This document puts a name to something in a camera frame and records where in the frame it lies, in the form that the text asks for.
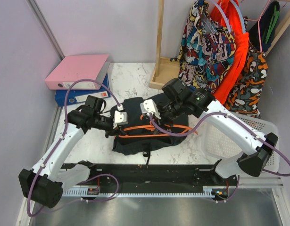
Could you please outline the dark navy shorts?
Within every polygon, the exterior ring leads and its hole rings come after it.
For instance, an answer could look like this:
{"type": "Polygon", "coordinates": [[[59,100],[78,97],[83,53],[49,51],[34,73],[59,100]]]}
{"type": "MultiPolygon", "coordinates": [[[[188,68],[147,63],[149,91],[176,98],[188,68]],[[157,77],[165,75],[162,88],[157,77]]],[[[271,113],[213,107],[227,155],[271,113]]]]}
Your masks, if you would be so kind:
{"type": "MultiPolygon", "coordinates": [[[[151,98],[156,104],[158,102],[170,102],[163,93],[151,98]]],[[[128,114],[128,124],[122,126],[123,136],[115,136],[112,151],[126,156],[142,153],[144,157],[148,157],[146,163],[148,165],[151,152],[179,145],[186,137],[173,137],[158,130],[155,131],[150,120],[141,114],[140,103],[143,101],[142,97],[133,97],[124,100],[122,103],[128,114]]],[[[165,130],[173,133],[186,133],[191,130],[188,116],[185,114],[181,116],[181,123],[174,124],[172,127],[166,125],[165,130]]]]}

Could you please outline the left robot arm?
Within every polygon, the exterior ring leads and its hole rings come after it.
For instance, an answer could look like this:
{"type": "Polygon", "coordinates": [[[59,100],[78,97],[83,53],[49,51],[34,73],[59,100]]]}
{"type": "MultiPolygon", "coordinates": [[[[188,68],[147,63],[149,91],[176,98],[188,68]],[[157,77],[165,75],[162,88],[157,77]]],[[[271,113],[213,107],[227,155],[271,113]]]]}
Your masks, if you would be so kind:
{"type": "Polygon", "coordinates": [[[114,114],[104,116],[104,99],[88,96],[86,102],[70,111],[65,118],[63,131],[52,143],[48,151],[30,169],[19,173],[19,182],[25,198],[44,207],[53,208],[62,193],[82,180],[87,185],[97,181],[97,173],[92,171],[91,163],[82,161],[67,172],[60,173],[66,158],[79,140],[91,129],[105,131],[114,136],[121,132],[121,125],[127,123],[127,113],[122,104],[117,104],[114,114]]]}

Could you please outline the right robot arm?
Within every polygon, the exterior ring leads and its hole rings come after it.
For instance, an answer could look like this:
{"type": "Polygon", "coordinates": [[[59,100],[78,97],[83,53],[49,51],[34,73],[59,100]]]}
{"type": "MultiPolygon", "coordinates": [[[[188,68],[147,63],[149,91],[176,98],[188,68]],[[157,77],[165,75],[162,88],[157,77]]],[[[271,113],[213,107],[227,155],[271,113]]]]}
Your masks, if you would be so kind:
{"type": "Polygon", "coordinates": [[[206,121],[220,130],[241,148],[239,154],[215,164],[210,173],[214,185],[221,185],[228,177],[242,172],[252,177],[260,176],[278,142],[274,133],[264,134],[252,128],[229,112],[210,91],[204,88],[191,91],[178,78],[168,81],[162,91],[171,101],[159,109],[162,119],[193,115],[200,122],[206,121]]]}

